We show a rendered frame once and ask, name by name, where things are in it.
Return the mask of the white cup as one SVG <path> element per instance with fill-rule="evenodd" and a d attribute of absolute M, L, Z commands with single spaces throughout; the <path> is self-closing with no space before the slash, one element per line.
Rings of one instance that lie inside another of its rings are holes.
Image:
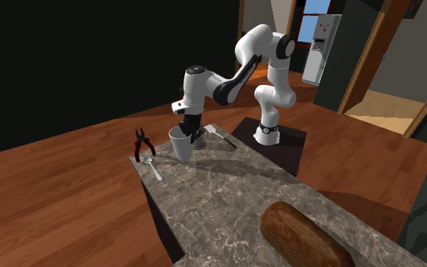
<path fill-rule="evenodd" d="M 180 162 L 188 162 L 192 156 L 190 135 L 186 135 L 179 126 L 173 127 L 168 133 L 174 153 Z"/>

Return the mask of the wooden door frame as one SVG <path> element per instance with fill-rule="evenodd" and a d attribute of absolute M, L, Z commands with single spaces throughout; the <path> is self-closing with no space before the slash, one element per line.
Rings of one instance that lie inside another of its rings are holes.
<path fill-rule="evenodd" d="M 410 137 L 427 115 L 427 0 L 385 0 L 339 114 Z"/>

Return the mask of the brown bread loaf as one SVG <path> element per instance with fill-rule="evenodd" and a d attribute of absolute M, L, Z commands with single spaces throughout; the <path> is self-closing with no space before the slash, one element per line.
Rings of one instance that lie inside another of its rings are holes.
<path fill-rule="evenodd" d="M 288 203 L 271 204 L 259 230 L 292 267 L 356 267 L 336 240 Z"/>

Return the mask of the white refrigerator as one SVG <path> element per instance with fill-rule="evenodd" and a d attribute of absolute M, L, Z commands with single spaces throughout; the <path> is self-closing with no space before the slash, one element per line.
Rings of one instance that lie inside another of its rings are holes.
<path fill-rule="evenodd" d="M 341 14 L 319 15 L 303 70 L 304 83 L 320 84 L 341 17 Z"/>

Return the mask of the clear glass mug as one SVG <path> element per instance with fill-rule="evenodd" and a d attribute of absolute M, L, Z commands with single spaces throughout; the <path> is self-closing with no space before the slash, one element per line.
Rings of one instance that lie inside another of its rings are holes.
<path fill-rule="evenodd" d="M 209 132 L 204 126 L 201 126 L 196 133 L 192 135 L 191 144 L 195 150 L 201 150 L 206 147 L 206 139 L 209 136 Z"/>

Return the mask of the window with wooden frame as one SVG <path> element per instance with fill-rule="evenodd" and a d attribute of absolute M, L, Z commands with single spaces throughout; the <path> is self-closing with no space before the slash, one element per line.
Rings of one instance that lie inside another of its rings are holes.
<path fill-rule="evenodd" d="M 294 24 L 294 37 L 297 44 L 310 47 L 319 15 L 330 14 L 335 0 L 296 0 L 299 11 Z"/>

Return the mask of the dark robot stand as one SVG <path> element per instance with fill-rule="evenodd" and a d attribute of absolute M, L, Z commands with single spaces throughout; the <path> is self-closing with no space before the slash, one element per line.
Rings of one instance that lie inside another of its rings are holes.
<path fill-rule="evenodd" d="M 307 132 L 280 126 L 279 144 L 264 146 L 257 143 L 253 137 L 258 126 L 259 120 L 245 117 L 231 135 L 293 176 L 297 176 Z"/>

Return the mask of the silver spoon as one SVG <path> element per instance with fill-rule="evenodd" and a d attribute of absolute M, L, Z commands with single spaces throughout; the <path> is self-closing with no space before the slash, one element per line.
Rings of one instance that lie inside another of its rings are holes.
<path fill-rule="evenodd" d="M 158 169 L 154 166 L 154 164 L 152 162 L 152 158 L 150 158 L 150 157 L 143 157 L 143 163 L 145 165 L 148 165 L 152 169 L 152 171 L 153 171 L 153 173 L 156 176 L 156 178 L 157 178 L 158 181 L 163 181 L 164 180 L 164 178 L 162 177 L 162 175 L 160 174 L 160 172 L 158 171 Z"/>

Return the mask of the red-handled pliers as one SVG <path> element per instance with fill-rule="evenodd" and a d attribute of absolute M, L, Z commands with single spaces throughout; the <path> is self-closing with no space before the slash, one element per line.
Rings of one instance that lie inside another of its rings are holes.
<path fill-rule="evenodd" d="M 135 134 L 137 138 L 136 142 L 134 143 L 135 145 L 134 157 L 136 162 L 140 163 L 140 148 L 143 143 L 145 143 L 150 148 L 152 155 L 156 156 L 155 147 L 151 144 L 150 138 L 147 138 L 145 136 L 143 129 L 140 128 L 140 132 L 138 132 L 138 130 L 135 130 Z"/>

